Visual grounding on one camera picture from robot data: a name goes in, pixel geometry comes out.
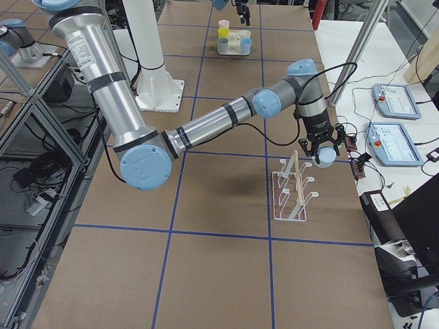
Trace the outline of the light blue plastic cup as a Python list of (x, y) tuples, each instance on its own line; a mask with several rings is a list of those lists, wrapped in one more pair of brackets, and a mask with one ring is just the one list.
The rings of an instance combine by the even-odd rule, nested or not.
[(319, 148), (316, 157), (314, 158), (314, 162), (319, 168), (328, 168), (334, 163), (336, 158), (337, 153), (334, 148), (325, 146)]

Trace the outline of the pale cream plastic cup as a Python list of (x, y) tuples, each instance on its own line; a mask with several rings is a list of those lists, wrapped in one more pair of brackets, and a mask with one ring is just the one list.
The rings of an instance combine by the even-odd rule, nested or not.
[(242, 30), (240, 32), (242, 38), (250, 38), (251, 32), (249, 30)]

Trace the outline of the pink plastic cup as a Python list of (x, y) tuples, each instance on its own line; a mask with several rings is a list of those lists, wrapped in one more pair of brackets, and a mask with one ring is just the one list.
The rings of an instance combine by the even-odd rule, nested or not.
[(228, 29), (230, 27), (230, 21), (226, 19), (221, 19), (218, 21), (218, 27)]

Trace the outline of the yellow plastic cup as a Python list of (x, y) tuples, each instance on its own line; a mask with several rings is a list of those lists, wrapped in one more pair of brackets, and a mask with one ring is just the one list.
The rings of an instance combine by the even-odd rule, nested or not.
[(220, 27), (217, 31), (218, 38), (228, 38), (229, 29), (227, 27)]

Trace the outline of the grey plastic cup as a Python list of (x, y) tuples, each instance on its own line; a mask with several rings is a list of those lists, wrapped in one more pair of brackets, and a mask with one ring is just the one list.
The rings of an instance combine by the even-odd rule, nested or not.
[(228, 39), (221, 37), (217, 39), (217, 52), (220, 55), (225, 55), (228, 51)]

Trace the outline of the cream plastic tray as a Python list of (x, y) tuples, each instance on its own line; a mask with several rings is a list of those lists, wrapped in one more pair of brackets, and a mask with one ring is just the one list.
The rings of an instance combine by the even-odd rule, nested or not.
[(228, 36), (228, 51), (225, 55), (230, 56), (244, 56), (240, 52), (240, 40), (242, 30), (229, 30)]

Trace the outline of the near teach pendant tablet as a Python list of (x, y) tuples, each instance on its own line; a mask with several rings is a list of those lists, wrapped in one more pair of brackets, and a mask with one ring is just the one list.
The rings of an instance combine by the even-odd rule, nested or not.
[(367, 141), (375, 159), (384, 167), (420, 167), (423, 159), (402, 123), (371, 122)]

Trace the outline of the teach pendant tablet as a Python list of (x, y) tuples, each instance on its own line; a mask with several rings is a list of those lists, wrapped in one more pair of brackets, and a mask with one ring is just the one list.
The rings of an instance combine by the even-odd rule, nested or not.
[(372, 91), (377, 107), (384, 117), (408, 120), (421, 118), (418, 105), (407, 86), (374, 84)]
[(375, 159), (384, 167), (420, 167), (423, 159), (402, 123), (371, 122), (367, 141)]

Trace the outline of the red cylinder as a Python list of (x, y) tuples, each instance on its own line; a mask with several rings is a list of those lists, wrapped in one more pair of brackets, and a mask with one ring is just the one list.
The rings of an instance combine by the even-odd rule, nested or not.
[(327, 5), (327, 0), (317, 0), (315, 10), (312, 18), (312, 27), (313, 30), (316, 31), (319, 27), (320, 21), (322, 20), (324, 10)]

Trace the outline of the far teach pendant tablet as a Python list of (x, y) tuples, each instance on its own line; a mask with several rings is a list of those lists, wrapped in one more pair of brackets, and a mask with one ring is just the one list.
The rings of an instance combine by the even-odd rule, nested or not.
[(374, 84), (372, 91), (377, 107), (384, 117), (408, 120), (421, 118), (418, 105), (407, 86)]

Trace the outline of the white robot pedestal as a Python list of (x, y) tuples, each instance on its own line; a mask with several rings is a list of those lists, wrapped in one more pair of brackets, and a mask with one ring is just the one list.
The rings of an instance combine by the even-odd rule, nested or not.
[(178, 112), (185, 86), (167, 72), (152, 1), (123, 2), (141, 65), (136, 101), (141, 110)]

